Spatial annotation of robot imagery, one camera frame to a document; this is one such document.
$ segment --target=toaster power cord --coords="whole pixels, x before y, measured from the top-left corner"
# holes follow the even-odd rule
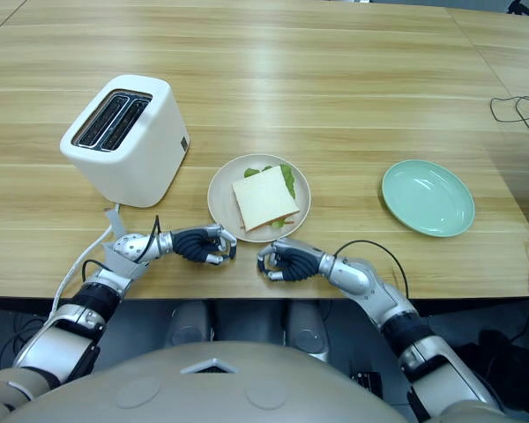
[[[115,210],[117,212],[120,211],[120,205],[115,204],[114,206]],[[74,277],[74,274],[77,272],[78,267],[83,262],[83,260],[91,253],[93,249],[98,247],[101,242],[103,242],[112,232],[112,226],[108,226],[108,228],[104,231],[102,235],[98,237],[96,241],[94,241],[92,244],[90,244],[80,256],[78,256],[77,261],[74,262],[71,269],[68,271],[66,276],[63,278],[63,281],[59,285],[59,287],[56,290],[55,297],[53,297],[53,305],[51,306],[51,312],[49,313],[49,318],[56,312],[57,308],[59,307],[59,301],[61,300],[61,295],[63,295],[63,291],[67,287],[67,285],[71,282],[72,278]]]

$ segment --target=mint green plate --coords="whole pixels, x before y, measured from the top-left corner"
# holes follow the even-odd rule
[[[474,200],[451,171],[425,160],[406,160],[390,167],[382,195],[404,225],[431,236],[462,234],[474,221]]]

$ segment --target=floor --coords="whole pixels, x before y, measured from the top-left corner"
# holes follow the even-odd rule
[[[172,311],[180,301],[125,301],[117,309],[102,338],[101,355],[94,371],[164,346]],[[263,320],[268,328],[278,326],[285,305],[283,301],[217,301],[213,303],[219,322],[221,339],[240,339],[281,343],[281,330],[262,330]],[[401,374],[390,348],[380,337],[366,315],[351,301],[321,301],[320,312],[325,319],[330,341],[330,364],[345,375],[354,371],[377,371],[383,380],[384,401],[405,415],[416,419],[406,401],[407,379]],[[426,317],[433,331],[451,345],[477,342],[482,329],[498,329],[507,336],[516,334],[525,320],[528,301],[519,301],[491,308],[472,309]],[[14,318],[18,328],[34,319],[0,310],[0,351],[13,333]],[[520,340],[529,348],[529,331]],[[11,364],[11,344],[4,349],[2,365]],[[529,421],[529,414],[509,411],[509,414]]]

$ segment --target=bread slice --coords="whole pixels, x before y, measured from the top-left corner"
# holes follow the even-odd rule
[[[233,192],[246,231],[300,211],[286,188],[280,166],[233,182]]]

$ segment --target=wooden tabletop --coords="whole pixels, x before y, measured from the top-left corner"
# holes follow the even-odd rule
[[[157,213],[165,229],[209,223],[217,169],[268,152],[310,183],[312,208],[295,239],[330,252],[357,238],[381,242],[404,265],[413,298],[527,295],[529,131],[495,122],[488,103],[529,95],[528,18],[305,0],[31,0],[8,16],[0,22],[0,295],[51,297],[106,227],[110,203],[59,141],[124,73],[167,80],[191,137],[163,200],[122,208],[130,230],[147,233]],[[437,162],[468,185],[476,204],[468,232],[431,238],[391,216],[380,182],[407,159]],[[219,268],[165,257],[129,296],[340,296],[320,278],[267,282],[255,264],[262,247],[242,242]],[[347,254],[403,288],[384,252]]]

